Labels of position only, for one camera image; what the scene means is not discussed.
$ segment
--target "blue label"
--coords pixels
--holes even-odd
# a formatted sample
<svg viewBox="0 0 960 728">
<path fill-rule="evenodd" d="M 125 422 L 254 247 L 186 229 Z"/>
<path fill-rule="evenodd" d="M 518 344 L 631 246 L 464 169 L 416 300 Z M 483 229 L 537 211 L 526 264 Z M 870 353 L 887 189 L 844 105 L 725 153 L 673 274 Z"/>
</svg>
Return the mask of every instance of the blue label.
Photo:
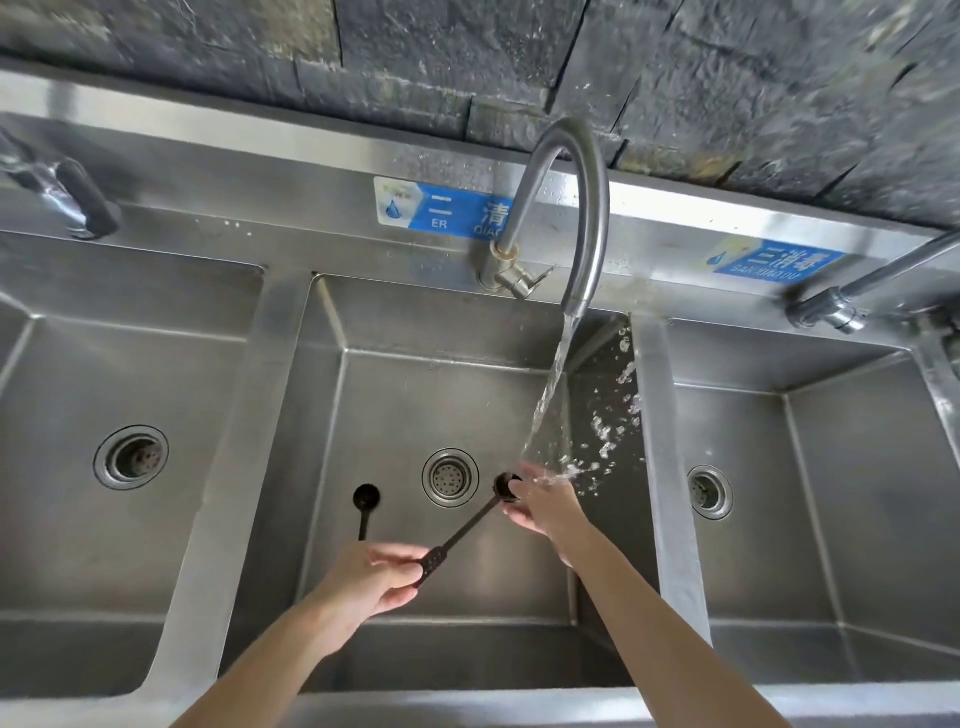
<svg viewBox="0 0 960 728">
<path fill-rule="evenodd" d="M 724 261 L 725 254 L 710 258 L 709 265 L 720 265 L 714 273 L 739 276 L 745 279 L 768 280 L 772 283 L 795 283 L 830 265 L 843 257 L 842 253 L 806 245 L 779 243 L 763 240 L 760 247 L 731 262 Z"/>
<path fill-rule="evenodd" d="M 507 224 L 513 200 L 480 192 L 421 184 L 423 202 L 410 230 L 493 240 Z"/>
<path fill-rule="evenodd" d="M 381 225 L 493 240 L 507 224 L 513 200 L 435 184 L 374 178 Z"/>
</svg>

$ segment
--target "black spoon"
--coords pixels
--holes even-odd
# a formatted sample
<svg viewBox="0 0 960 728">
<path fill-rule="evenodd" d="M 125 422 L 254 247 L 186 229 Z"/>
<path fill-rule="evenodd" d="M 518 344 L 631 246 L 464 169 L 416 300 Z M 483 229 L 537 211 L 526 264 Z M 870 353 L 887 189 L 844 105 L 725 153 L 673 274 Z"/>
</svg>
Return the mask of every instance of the black spoon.
<svg viewBox="0 0 960 728">
<path fill-rule="evenodd" d="M 371 483 L 364 483 L 353 491 L 353 505 L 360 511 L 360 537 L 357 541 L 367 540 L 367 525 L 370 513 L 380 504 L 380 489 Z"/>
<path fill-rule="evenodd" d="M 516 496 L 510 492 L 510 481 L 520 479 L 521 478 L 519 475 L 513 473 L 501 473 L 496 477 L 496 479 L 493 481 L 493 497 L 490 499 L 487 505 L 477 511 L 473 518 L 467 521 L 464 527 L 453 534 L 453 536 L 451 536 L 445 544 L 431 548 L 427 555 L 420 559 L 420 565 L 423 567 L 423 576 L 420 577 L 420 581 L 414 584 L 414 587 L 419 589 L 420 585 L 426 581 L 427 577 L 436 571 L 444 561 L 446 561 L 446 557 L 449 556 L 450 550 L 456 546 L 477 523 L 482 521 L 484 516 L 490 513 L 498 503 L 516 502 Z"/>
</svg>

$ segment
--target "sink drain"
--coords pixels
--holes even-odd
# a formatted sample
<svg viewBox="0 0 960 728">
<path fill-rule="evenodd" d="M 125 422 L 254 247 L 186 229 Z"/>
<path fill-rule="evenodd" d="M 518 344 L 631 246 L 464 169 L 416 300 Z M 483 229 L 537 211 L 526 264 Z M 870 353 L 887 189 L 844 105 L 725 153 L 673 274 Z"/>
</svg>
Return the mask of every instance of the sink drain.
<svg viewBox="0 0 960 728">
<path fill-rule="evenodd" d="M 97 448 L 93 474 L 112 490 L 131 491 L 159 475 L 169 451 L 167 438 L 155 427 L 124 427 Z"/>
<path fill-rule="evenodd" d="M 438 450 L 423 466 L 423 490 L 444 508 L 456 508 L 468 502 L 479 484 L 477 464 L 461 449 Z"/>
<path fill-rule="evenodd" d="M 699 465 L 686 477 L 693 510 L 711 521 L 726 518 L 733 509 L 733 488 L 725 475 L 710 465 Z"/>
</svg>

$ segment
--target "stainless steel sink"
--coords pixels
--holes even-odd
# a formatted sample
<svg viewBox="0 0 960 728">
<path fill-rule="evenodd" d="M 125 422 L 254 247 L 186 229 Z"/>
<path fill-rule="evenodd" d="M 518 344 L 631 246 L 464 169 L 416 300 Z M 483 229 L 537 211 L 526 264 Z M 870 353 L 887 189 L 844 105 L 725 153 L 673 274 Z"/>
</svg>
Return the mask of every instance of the stainless steel sink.
<svg viewBox="0 0 960 728">
<path fill-rule="evenodd" d="M 960 677 L 960 473 L 910 353 L 667 336 L 717 650 L 759 684 Z"/>
<path fill-rule="evenodd" d="M 0 694 L 143 682 L 260 280 L 252 266 L 0 240 Z M 131 425 L 159 435 L 115 438 L 107 487 L 95 455 Z"/>
<path fill-rule="evenodd" d="M 621 376 L 632 360 L 620 346 L 627 325 L 615 314 L 589 313 L 574 340 L 576 369 L 564 377 L 539 440 L 553 462 L 602 464 L 578 478 L 584 506 L 656 584 L 642 433 L 630 414 L 636 382 Z M 374 541 L 435 546 L 490 499 L 494 477 L 516 468 L 562 328 L 555 305 L 315 281 L 224 667 L 357 539 L 352 496 L 361 484 L 382 495 L 370 520 Z M 599 454 L 593 417 L 612 425 L 610 459 Z M 592 475 L 602 477 L 601 488 Z M 551 545 L 494 513 L 412 604 L 363 627 L 305 690 L 628 685 L 588 598 Z"/>
</svg>

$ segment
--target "metal pipe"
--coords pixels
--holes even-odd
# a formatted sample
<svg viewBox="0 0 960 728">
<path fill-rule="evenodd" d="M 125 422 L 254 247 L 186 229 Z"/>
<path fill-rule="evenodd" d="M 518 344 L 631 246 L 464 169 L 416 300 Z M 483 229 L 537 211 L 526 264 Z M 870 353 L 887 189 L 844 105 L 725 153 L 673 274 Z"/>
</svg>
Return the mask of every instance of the metal pipe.
<svg viewBox="0 0 960 728">
<path fill-rule="evenodd" d="M 577 168 L 580 191 L 580 222 L 577 227 L 577 249 L 570 270 L 570 280 L 562 300 L 564 313 L 581 317 L 587 312 L 603 270 L 607 253 L 607 232 L 610 226 L 610 179 L 600 147 L 589 126 L 579 119 L 562 118 L 546 130 L 527 164 L 520 187 L 514 197 L 507 227 L 498 240 L 491 243 L 491 260 L 481 273 L 481 280 L 490 288 L 507 285 L 519 298 L 526 298 L 539 280 L 517 280 L 504 277 L 513 269 L 519 253 L 519 235 L 523 221 L 543 186 L 557 155 L 566 149 Z"/>
<path fill-rule="evenodd" d="M 904 273 L 918 268 L 960 245 L 960 231 L 945 232 L 906 255 L 901 255 L 844 286 L 832 286 L 816 296 L 787 306 L 786 315 L 797 328 L 810 328 L 826 321 L 844 333 L 856 333 L 866 326 L 865 316 L 853 301 Z"/>
<path fill-rule="evenodd" d="M 79 240 L 99 240 L 120 229 L 120 209 L 107 201 L 74 159 L 43 159 L 0 127 L 0 173 L 5 172 L 66 223 Z"/>
<path fill-rule="evenodd" d="M 960 245 L 960 231 L 946 232 L 940 237 L 935 237 L 933 240 L 924 243 L 919 248 L 914 248 L 906 255 L 901 255 L 896 260 L 880 266 L 863 278 L 841 286 L 840 295 L 848 301 L 859 298 L 873 291 L 878 286 L 895 278 L 899 278 L 904 273 L 928 263 L 933 260 L 933 258 L 948 253 L 956 248 L 957 245 Z"/>
</svg>

